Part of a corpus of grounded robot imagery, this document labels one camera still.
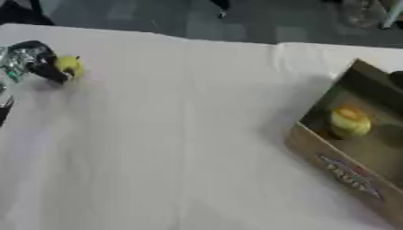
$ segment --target open box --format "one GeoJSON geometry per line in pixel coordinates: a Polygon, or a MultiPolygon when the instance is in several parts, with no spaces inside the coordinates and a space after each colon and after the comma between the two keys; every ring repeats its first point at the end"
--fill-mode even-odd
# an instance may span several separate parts
{"type": "Polygon", "coordinates": [[[403,228],[403,89],[387,73],[356,60],[296,123],[286,144],[403,228]],[[370,118],[368,134],[331,134],[330,113],[346,104],[370,118]]]}

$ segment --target yellow fruit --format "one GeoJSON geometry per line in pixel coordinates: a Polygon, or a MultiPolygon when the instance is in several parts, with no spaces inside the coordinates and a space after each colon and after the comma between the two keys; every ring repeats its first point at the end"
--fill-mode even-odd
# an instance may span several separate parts
{"type": "Polygon", "coordinates": [[[70,75],[72,79],[82,76],[84,72],[83,66],[78,61],[78,57],[74,56],[58,57],[55,67],[58,69],[58,71],[70,75]]]}
{"type": "Polygon", "coordinates": [[[371,129],[371,121],[367,115],[351,106],[333,110],[330,123],[332,131],[340,137],[363,136],[371,129]]]}

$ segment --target gray floor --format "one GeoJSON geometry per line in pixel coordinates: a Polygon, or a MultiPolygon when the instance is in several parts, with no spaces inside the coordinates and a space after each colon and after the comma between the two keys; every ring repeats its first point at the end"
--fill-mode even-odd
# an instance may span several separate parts
{"type": "Polygon", "coordinates": [[[403,48],[403,30],[358,29],[319,0],[232,0],[224,20],[209,0],[41,0],[58,25],[149,31],[200,40],[316,42],[403,48]]]}

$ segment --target white tablecloth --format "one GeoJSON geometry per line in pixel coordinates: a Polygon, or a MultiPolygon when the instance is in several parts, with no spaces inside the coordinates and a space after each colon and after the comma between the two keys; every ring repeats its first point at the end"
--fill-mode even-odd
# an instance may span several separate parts
{"type": "Polygon", "coordinates": [[[2,230],[390,229],[284,135],[353,58],[402,50],[277,46],[27,25],[86,76],[31,76],[0,129],[2,230]]]}

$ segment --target fruit box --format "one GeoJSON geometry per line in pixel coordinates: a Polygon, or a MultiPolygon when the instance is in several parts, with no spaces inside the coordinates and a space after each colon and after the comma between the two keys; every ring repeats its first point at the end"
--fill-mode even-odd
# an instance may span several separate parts
{"type": "Polygon", "coordinates": [[[296,123],[285,142],[403,229],[403,89],[387,73],[356,60],[296,123]],[[366,135],[332,135],[330,114],[343,105],[367,115],[371,130],[366,135]]]}

